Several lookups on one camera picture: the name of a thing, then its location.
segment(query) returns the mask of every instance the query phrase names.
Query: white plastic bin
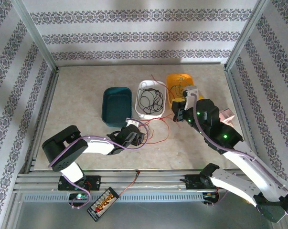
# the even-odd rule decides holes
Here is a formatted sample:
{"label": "white plastic bin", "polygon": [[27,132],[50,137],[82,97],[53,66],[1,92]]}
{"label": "white plastic bin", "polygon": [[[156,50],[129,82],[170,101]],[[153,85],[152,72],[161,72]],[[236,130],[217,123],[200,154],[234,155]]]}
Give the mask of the white plastic bin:
{"label": "white plastic bin", "polygon": [[[162,106],[162,109],[154,112],[152,114],[147,114],[147,112],[144,112],[141,108],[141,105],[139,104],[139,99],[141,95],[143,94],[142,90],[153,88],[155,90],[159,90],[159,92],[163,95],[163,103],[159,104]],[[149,102],[151,104],[151,101],[153,101],[154,96],[148,92],[145,92],[145,96],[147,98],[141,100],[141,104],[146,107],[149,106]],[[153,80],[144,80],[139,84],[138,93],[136,96],[135,101],[135,111],[138,113],[140,118],[144,119],[152,119],[152,118],[160,118],[162,117],[164,111],[165,111],[165,104],[166,104],[166,84],[161,81],[153,81]]]}

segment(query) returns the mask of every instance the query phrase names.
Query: pink object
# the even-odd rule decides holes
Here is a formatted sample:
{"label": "pink object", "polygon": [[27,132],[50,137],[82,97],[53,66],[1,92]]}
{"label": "pink object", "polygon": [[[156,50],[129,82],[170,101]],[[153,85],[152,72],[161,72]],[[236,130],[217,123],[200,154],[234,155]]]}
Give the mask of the pink object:
{"label": "pink object", "polygon": [[219,112],[219,117],[220,117],[221,122],[223,122],[224,124],[230,125],[231,127],[234,127],[232,123],[232,119],[235,117],[235,114],[233,114],[230,108]]}

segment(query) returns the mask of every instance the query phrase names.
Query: marble-pattern surface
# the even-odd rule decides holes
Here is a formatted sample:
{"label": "marble-pattern surface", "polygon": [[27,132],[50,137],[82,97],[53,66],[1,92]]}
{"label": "marble-pattern surface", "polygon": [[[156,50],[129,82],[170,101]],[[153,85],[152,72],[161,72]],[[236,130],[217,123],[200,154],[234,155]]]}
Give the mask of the marble-pattern surface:
{"label": "marble-pattern surface", "polygon": [[[235,108],[222,65],[129,65],[62,67],[53,96],[52,105],[43,133],[42,143],[69,125],[76,125],[82,135],[105,136],[118,128],[106,126],[101,120],[103,92],[109,87],[125,86],[132,90],[133,118],[136,93],[142,80],[166,82],[170,73],[187,73],[194,79],[205,98],[214,101],[220,110]],[[172,113],[166,104],[163,116]],[[222,168],[236,166],[212,150],[203,137],[186,122],[174,123],[166,119],[170,135],[165,142],[146,145],[140,150],[124,150],[118,155],[82,154],[76,162],[82,169],[202,169],[208,163]],[[237,116],[233,119],[241,133]],[[154,136],[149,142],[157,142],[167,136],[167,126],[160,120],[151,122]],[[42,148],[35,163],[35,170],[48,169],[49,164]]]}

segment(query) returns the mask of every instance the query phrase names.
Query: tangled black cable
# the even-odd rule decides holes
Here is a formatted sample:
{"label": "tangled black cable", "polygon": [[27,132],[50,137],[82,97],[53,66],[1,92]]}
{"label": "tangled black cable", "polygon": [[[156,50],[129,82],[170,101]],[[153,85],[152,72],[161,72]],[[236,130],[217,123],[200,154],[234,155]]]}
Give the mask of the tangled black cable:
{"label": "tangled black cable", "polygon": [[[148,98],[150,93],[153,97],[153,101],[151,101],[151,99]],[[142,99],[147,100],[148,101],[148,106],[144,106],[142,104]],[[143,112],[145,112],[147,115],[151,115],[153,113],[156,112],[162,112],[163,111],[163,102],[164,102],[164,98],[163,98],[163,94],[154,88],[148,88],[148,89],[139,89],[139,93],[138,93],[138,104],[139,107],[142,109]]]}

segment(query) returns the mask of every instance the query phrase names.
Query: patterned wallpaper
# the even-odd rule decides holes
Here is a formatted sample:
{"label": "patterned wallpaper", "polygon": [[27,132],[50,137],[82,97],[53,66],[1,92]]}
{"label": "patterned wallpaper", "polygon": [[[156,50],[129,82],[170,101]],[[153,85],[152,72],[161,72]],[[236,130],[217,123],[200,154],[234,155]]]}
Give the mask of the patterned wallpaper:
{"label": "patterned wallpaper", "polygon": [[37,129],[51,70],[9,0],[0,0],[0,227]]}
{"label": "patterned wallpaper", "polygon": [[58,66],[225,63],[256,0],[24,0]]}
{"label": "patterned wallpaper", "polygon": [[231,73],[258,155],[288,180],[288,0],[270,1]]}

